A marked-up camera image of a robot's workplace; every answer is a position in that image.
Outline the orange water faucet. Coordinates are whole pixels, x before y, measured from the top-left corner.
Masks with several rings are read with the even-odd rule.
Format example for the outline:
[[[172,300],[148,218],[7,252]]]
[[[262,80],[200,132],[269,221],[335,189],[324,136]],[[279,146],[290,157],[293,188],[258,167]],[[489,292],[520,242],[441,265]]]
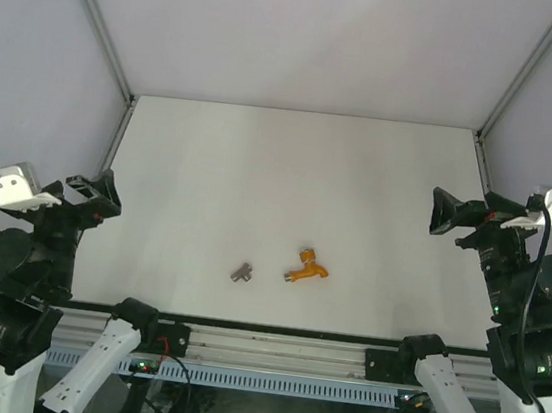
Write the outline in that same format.
[[[299,258],[302,263],[302,268],[287,271],[284,274],[283,278],[288,283],[298,282],[299,280],[312,277],[320,277],[321,279],[325,279],[329,276],[327,269],[318,264],[314,248],[304,248],[299,253]]]

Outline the grey metal tee fitting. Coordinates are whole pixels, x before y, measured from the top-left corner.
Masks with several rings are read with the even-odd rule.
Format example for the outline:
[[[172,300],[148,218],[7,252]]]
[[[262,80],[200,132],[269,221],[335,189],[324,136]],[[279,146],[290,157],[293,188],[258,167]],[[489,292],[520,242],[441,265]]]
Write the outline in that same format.
[[[248,282],[252,279],[252,275],[252,265],[248,262],[244,262],[230,274],[230,280],[233,282]]]

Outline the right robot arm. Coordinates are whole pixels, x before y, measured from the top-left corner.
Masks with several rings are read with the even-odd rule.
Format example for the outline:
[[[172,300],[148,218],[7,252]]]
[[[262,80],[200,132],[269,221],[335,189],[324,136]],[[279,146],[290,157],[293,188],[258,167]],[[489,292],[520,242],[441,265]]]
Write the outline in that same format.
[[[430,233],[468,228],[456,245],[479,255],[493,321],[486,348],[501,413],[552,413],[552,253],[545,242],[536,255],[525,245],[533,235],[551,236],[552,189],[525,204],[492,192],[465,202],[441,188],[432,197]],[[399,413],[477,413],[453,369],[445,342],[432,333],[365,355],[367,379],[417,388],[399,399]]]

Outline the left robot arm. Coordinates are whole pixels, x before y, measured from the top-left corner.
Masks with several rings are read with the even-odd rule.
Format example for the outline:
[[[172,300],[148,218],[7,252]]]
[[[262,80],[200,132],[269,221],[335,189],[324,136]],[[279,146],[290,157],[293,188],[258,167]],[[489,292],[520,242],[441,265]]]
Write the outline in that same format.
[[[40,186],[29,163],[0,168],[0,211],[32,226],[0,231],[0,413],[82,413],[133,352],[176,363],[186,353],[190,328],[163,324],[157,309],[128,297],[66,376],[36,392],[60,307],[73,297],[81,234],[121,214],[114,176],[107,169]]]

